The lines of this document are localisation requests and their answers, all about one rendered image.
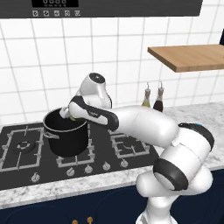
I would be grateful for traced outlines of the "black gas hob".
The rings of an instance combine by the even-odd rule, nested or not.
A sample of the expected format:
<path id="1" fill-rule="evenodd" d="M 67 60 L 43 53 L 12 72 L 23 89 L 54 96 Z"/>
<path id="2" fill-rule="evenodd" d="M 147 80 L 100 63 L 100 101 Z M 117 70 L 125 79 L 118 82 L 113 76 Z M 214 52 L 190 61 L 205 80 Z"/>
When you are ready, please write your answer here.
<path id="1" fill-rule="evenodd" d="M 87 130 L 84 152 L 75 157 L 58 157 L 51 152 L 41 122 L 4 126 L 0 131 L 0 191 L 141 168 L 153 165 L 158 158 L 152 145 L 122 133 L 93 124 Z M 129 163 L 126 168 L 121 167 L 123 159 Z M 102 168 L 105 162 L 110 164 L 108 171 Z M 85 173 L 87 165 L 93 168 L 91 173 Z M 72 177 L 67 176 L 69 168 L 74 169 Z M 40 179 L 33 183 L 35 172 Z"/>

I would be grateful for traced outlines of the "dark range hood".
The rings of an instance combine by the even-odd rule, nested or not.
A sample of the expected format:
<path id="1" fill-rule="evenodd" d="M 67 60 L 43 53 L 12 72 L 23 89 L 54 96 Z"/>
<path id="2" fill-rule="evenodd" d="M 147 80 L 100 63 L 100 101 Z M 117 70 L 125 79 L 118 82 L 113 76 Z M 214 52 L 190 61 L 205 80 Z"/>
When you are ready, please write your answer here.
<path id="1" fill-rule="evenodd" d="M 203 0 L 0 0 L 0 18 L 197 17 Z"/>

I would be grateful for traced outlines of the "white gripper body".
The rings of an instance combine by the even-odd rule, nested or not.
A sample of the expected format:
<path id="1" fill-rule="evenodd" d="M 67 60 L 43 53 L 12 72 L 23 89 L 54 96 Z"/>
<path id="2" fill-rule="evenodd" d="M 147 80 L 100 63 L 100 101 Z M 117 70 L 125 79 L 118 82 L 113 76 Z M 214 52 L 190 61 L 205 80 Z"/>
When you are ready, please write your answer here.
<path id="1" fill-rule="evenodd" d="M 59 111 L 59 115 L 62 118 L 68 118 L 70 116 L 68 107 L 62 107 L 61 110 Z"/>

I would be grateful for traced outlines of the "dark vinegar bottle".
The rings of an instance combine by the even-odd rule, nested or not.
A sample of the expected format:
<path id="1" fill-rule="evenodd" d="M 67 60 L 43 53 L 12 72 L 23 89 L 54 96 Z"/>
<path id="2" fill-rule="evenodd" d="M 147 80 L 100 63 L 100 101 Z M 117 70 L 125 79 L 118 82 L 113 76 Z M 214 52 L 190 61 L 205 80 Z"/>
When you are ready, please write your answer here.
<path id="1" fill-rule="evenodd" d="M 164 110 L 163 94 L 164 94 L 163 84 L 160 84 L 160 87 L 158 88 L 158 91 L 157 91 L 157 99 L 153 105 L 153 108 L 160 112 Z"/>

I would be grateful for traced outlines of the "black cooking pot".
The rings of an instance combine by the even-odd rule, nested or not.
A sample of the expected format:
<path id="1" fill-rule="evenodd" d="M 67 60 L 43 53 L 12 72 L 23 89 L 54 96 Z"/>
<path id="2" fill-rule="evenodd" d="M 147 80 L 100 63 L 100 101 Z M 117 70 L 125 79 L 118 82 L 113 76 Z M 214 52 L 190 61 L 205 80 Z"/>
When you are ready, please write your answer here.
<path id="1" fill-rule="evenodd" d="M 44 117 L 43 125 L 44 136 L 57 156 L 74 157 L 88 147 L 88 123 L 82 119 L 62 118 L 57 108 Z"/>

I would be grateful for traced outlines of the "olive oil bottle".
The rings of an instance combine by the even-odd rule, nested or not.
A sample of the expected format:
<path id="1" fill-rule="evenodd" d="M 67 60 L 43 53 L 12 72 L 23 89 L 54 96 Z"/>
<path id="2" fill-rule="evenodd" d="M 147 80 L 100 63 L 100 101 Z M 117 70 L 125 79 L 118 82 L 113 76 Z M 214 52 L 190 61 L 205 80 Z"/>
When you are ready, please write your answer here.
<path id="1" fill-rule="evenodd" d="M 150 96 L 151 96 L 151 89 L 149 86 L 149 82 L 147 82 L 147 88 L 144 90 L 144 99 L 143 99 L 142 106 L 149 107 L 149 108 L 151 107 Z"/>

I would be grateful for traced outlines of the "navy cupboard door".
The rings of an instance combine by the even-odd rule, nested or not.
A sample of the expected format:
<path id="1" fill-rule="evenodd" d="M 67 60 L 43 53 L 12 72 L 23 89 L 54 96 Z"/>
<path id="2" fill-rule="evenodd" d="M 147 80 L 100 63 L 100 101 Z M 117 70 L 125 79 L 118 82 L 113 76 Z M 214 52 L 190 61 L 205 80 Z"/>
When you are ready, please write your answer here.
<path id="1" fill-rule="evenodd" d="M 224 224 L 224 169 L 212 171 L 210 189 L 194 196 L 180 196 L 171 206 L 178 224 Z"/>
<path id="2" fill-rule="evenodd" d="M 84 224 L 85 217 L 72 199 L 0 209 L 0 224 L 73 224 L 73 221 Z"/>
<path id="3" fill-rule="evenodd" d="M 87 196 L 86 216 L 91 224 L 136 224 L 146 202 L 134 185 L 94 192 Z"/>

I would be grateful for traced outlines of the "wooden wall shelf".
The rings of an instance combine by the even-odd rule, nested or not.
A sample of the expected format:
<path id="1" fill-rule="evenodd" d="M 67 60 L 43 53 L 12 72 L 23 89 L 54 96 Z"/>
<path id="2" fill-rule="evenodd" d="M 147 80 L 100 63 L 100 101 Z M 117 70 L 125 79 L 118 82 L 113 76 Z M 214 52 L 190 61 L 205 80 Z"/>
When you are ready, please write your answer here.
<path id="1" fill-rule="evenodd" d="M 158 46 L 148 53 L 175 73 L 224 69 L 224 45 Z"/>

